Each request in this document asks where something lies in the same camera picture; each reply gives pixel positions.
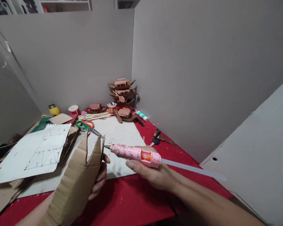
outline drawing on paper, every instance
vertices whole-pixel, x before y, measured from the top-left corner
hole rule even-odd
[[[58,162],[60,151],[63,148],[63,140],[67,135],[67,130],[63,128],[49,129],[42,138],[37,150],[28,162],[24,170],[42,167]]]

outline scissors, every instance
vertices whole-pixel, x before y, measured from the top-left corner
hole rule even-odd
[[[102,136],[98,131],[96,131],[96,130],[94,129],[94,124],[93,124],[93,122],[90,121],[90,120],[84,119],[83,121],[77,121],[77,122],[76,122],[76,126],[79,127],[79,128],[81,128],[81,129],[91,130],[91,132],[93,132],[95,135],[101,136],[101,138],[103,138],[103,136]]]

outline finger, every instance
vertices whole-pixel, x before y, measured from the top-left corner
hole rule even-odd
[[[96,196],[98,196],[98,194],[100,193],[100,191],[101,191],[101,190],[98,190],[98,191],[96,191],[96,192],[91,193],[90,196],[88,197],[88,200],[90,201],[90,200],[94,199]]]
[[[104,155],[103,155],[103,160],[104,160],[104,162],[106,162],[106,163],[110,163],[110,159],[108,158],[108,156],[104,153]]]
[[[100,171],[97,175],[97,182],[99,182],[101,179],[103,179],[107,175],[107,164],[102,163]]]
[[[92,193],[99,191],[99,190],[104,186],[104,184],[105,184],[105,182],[106,182],[106,177],[107,177],[107,175],[106,175],[102,180],[100,180],[99,182],[97,182],[97,183],[93,186],[93,188],[92,188]]]
[[[157,152],[155,150],[155,148],[151,147],[151,146],[135,146],[136,148],[140,148],[140,149],[143,149],[145,151],[153,151],[153,152]]]
[[[151,175],[151,169],[146,167],[145,165],[141,164],[136,160],[127,160],[126,165],[133,170],[134,172],[138,173],[144,178],[148,178]]]

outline white board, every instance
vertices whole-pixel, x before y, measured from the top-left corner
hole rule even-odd
[[[146,145],[133,122],[123,122],[120,124],[118,123],[117,119],[113,117],[105,120],[94,120],[93,123],[98,132],[100,132],[102,135],[106,135],[105,145],[111,145],[114,143],[126,144],[130,146]],[[22,192],[18,198],[56,190],[61,178],[65,173],[68,162],[76,150],[83,134],[84,132],[81,132],[81,134],[78,136],[76,144],[70,153],[66,165],[58,166],[57,169],[52,173],[36,176],[30,187]],[[91,156],[96,140],[97,135],[93,133],[91,133],[87,138],[88,157]],[[111,161],[110,164],[107,164],[107,179],[127,176],[135,173],[126,166],[125,159],[118,158],[114,153],[111,153],[110,150],[106,148],[104,149],[104,153],[108,155]]]
[[[145,146],[145,142],[142,139],[139,131],[137,130],[133,122],[119,123],[116,117],[108,118],[105,120],[94,120],[94,128],[105,137],[105,145],[111,144],[125,144],[128,146]],[[90,156],[93,148],[88,146],[88,154]],[[118,158],[109,149],[104,148],[104,153],[108,155],[111,163],[107,164],[107,179],[117,178],[121,176],[127,176],[135,174],[131,169],[126,166],[126,160]]]
[[[283,226],[283,84],[200,166],[225,175],[220,184],[265,222]]]

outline glue stick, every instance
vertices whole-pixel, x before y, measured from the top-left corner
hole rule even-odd
[[[144,121],[149,121],[148,117],[145,116],[143,113],[141,113],[140,111],[137,111],[136,114],[138,116],[140,116]]]

